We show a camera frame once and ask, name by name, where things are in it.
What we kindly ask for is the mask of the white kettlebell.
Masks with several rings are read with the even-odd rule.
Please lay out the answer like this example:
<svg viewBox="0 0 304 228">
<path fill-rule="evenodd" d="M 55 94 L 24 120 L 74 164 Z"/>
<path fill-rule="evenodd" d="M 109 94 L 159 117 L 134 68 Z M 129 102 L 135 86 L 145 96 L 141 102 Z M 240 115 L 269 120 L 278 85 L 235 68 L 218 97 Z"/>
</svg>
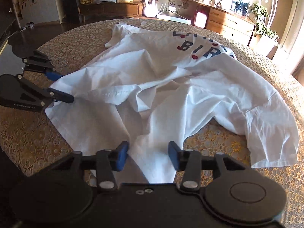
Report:
<svg viewBox="0 0 304 228">
<path fill-rule="evenodd" d="M 143 8 L 142 13 L 145 17 L 156 17 L 159 13 L 156 0 L 145 0 L 145 7 Z"/>
</svg>

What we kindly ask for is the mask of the white printed t-shirt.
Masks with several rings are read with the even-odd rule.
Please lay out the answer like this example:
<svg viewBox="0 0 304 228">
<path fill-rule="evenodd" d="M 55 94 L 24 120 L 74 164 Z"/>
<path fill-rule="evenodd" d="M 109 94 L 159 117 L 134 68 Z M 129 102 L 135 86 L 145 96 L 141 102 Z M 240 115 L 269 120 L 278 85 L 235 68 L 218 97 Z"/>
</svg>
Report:
<svg viewBox="0 0 304 228">
<path fill-rule="evenodd" d="M 244 135 L 253 168 L 297 163 L 299 134 L 277 90 L 205 36 L 116 24 L 106 50 L 52 88 L 71 94 L 45 112 L 76 151 L 94 155 L 128 141 L 150 183 L 170 183 L 171 141 L 182 145 L 211 119 Z"/>
</svg>

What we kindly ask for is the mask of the wooden sideboard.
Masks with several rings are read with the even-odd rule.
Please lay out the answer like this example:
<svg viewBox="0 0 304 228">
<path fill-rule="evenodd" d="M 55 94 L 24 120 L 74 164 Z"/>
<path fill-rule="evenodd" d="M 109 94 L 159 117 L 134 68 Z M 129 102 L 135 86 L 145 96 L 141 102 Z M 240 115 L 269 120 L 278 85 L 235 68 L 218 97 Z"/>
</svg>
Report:
<svg viewBox="0 0 304 228">
<path fill-rule="evenodd" d="M 255 24 L 248 18 L 231 11 L 197 0 L 156 0 L 159 12 L 175 12 L 189 20 L 194 26 L 196 10 L 209 10 L 208 21 L 204 29 L 219 33 L 238 43 L 249 45 L 255 31 Z M 145 0 L 116 0 L 114 2 L 96 2 L 78 6 L 78 13 L 83 19 L 90 15 L 102 17 L 145 19 L 142 11 Z"/>
</svg>

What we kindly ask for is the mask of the white flat box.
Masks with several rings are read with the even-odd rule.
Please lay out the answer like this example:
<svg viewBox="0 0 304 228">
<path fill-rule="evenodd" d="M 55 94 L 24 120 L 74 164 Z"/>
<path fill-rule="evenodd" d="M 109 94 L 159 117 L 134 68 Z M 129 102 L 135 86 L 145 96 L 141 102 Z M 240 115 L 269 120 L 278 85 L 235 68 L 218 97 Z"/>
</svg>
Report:
<svg viewBox="0 0 304 228">
<path fill-rule="evenodd" d="M 173 21 L 173 22 L 183 23 L 183 24 L 187 24 L 187 25 L 191 24 L 191 20 L 189 20 L 175 12 L 169 12 L 169 11 L 162 11 L 162 12 L 158 13 L 157 19 Z"/>
</svg>

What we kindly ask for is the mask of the pink lamp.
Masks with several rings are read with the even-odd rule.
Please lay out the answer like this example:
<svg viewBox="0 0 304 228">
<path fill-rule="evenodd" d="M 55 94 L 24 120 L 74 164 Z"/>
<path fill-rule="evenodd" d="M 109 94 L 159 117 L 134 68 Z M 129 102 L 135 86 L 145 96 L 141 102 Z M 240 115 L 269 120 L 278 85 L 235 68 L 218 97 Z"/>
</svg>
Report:
<svg viewBox="0 0 304 228">
<path fill-rule="evenodd" d="M 198 9 L 194 15 L 194 26 L 205 28 L 208 21 L 209 10 Z"/>
</svg>

